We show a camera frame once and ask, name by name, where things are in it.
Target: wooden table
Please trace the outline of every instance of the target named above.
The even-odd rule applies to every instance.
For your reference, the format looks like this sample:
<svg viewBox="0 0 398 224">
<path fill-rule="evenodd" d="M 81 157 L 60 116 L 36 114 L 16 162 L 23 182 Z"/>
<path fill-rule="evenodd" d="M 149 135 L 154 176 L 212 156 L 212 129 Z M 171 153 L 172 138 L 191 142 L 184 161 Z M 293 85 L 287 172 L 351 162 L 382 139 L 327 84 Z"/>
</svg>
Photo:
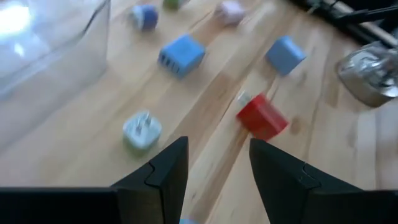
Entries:
<svg viewBox="0 0 398 224">
<path fill-rule="evenodd" d="M 363 189 L 398 188 L 397 102 L 369 109 L 334 71 L 335 63 L 359 46 L 282 0 L 243 0 L 244 21 L 237 28 L 221 27 L 212 19 L 218 2 L 191 0 L 178 12 L 161 9 L 156 30 L 141 34 L 126 19 L 127 8 L 137 1 L 114 0 L 104 75 L 81 88 L 69 86 L 73 97 L 49 110 L 43 108 L 51 96 L 29 98 L 22 96 L 23 88 L 1 99 L 0 125 L 7 126 L 1 127 L 0 184 L 107 186 L 188 136 L 182 218 L 266 223 L 248 156 L 252 136 L 235 118 L 241 109 L 236 95 L 246 90 L 265 93 L 290 122 L 271 144 Z M 207 54 L 197 70 L 177 80 L 158 66 L 157 55 L 186 32 Z M 308 55 L 286 77 L 264 60 L 282 35 Z M 39 93 L 51 88 L 35 87 Z M 26 110 L 32 105 L 43 110 L 34 120 Z M 122 125 L 141 109 L 160 120 L 163 133 L 158 146 L 134 157 L 123 145 Z"/>
</svg>

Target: transparent plastic box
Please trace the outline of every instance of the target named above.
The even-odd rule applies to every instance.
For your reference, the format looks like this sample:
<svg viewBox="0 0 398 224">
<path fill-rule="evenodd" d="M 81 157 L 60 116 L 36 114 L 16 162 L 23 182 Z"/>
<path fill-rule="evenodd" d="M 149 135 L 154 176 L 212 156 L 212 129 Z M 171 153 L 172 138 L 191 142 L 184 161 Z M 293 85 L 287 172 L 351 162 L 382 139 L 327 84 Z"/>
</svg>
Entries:
<svg viewBox="0 0 398 224">
<path fill-rule="evenodd" d="M 0 149 L 104 74 L 110 7 L 110 0 L 0 1 Z"/>
</svg>

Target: black object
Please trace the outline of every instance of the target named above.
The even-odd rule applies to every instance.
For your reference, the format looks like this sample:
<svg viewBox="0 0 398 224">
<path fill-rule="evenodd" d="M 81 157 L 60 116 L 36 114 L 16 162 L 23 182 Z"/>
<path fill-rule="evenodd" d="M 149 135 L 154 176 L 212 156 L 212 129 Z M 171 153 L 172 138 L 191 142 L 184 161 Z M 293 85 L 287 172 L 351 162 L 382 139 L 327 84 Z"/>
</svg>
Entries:
<svg viewBox="0 0 398 224">
<path fill-rule="evenodd" d="M 306 11 L 314 6 L 308 0 L 290 0 L 290 1 Z M 373 11 L 363 9 L 360 11 L 354 11 L 352 13 L 347 14 L 340 12 L 337 9 L 334 9 L 330 4 L 327 4 L 324 1 L 320 1 L 319 7 L 317 7 L 313 12 L 314 15 L 322 17 L 324 20 L 334 25 L 340 31 L 351 36 L 360 44 L 366 45 L 370 44 L 371 42 L 380 41 L 383 45 L 385 45 L 388 48 L 394 48 L 395 46 L 392 45 L 390 42 L 381 39 L 378 35 L 364 28 L 358 23 L 365 21 L 373 21 L 374 19 L 384 19 L 389 16 L 391 17 L 394 14 L 396 15 L 397 13 L 398 13 L 398 8 L 392 6 L 383 9 L 376 9 Z"/>
<path fill-rule="evenodd" d="M 258 139 L 250 161 L 271 224 L 398 223 L 398 191 L 364 191 Z"/>
<path fill-rule="evenodd" d="M 346 5 L 354 10 L 361 9 L 381 9 L 394 5 L 396 0 L 377 0 L 377 1 L 363 1 L 363 0 L 341 0 Z"/>
<path fill-rule="evenodd" d="M 188 138 L 110 187 L 0 188 L 0 223 L 176 224 L 188 179 Z"/>
</svg>

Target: metal object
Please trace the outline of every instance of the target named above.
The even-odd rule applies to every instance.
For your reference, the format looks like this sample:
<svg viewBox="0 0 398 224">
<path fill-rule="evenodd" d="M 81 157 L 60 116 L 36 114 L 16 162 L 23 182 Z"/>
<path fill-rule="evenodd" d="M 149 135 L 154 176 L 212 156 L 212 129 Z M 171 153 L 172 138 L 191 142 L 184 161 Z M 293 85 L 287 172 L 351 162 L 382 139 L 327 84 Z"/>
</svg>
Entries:
<svg viewBox="0 0 398 224">
<path fill-rule="evenodd" d="M 337 63 L 347 89 L 364 104 L 378 107 L 398 96 L 398 53 L 379 42 L 365 45 Z"/>
</svg>

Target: glass object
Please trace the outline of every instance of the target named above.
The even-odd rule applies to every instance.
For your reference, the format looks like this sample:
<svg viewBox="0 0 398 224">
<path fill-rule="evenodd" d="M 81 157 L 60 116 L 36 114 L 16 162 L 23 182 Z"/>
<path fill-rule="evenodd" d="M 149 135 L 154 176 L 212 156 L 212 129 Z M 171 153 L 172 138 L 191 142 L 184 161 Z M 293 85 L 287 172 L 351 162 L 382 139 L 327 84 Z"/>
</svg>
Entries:
<svg viewBox="0 0 398 224">
<path fill-rule="evenodd" d="M 347 89 L 369 106 L 398 96 L 398 51 L 374 42 L 343 58 L 336 72 Z"/>
<path fill-rule="evenodd" d="M 110 0 L 0 2 L 0 149 L 102 76 L 109 10 Z"/>
</svg>

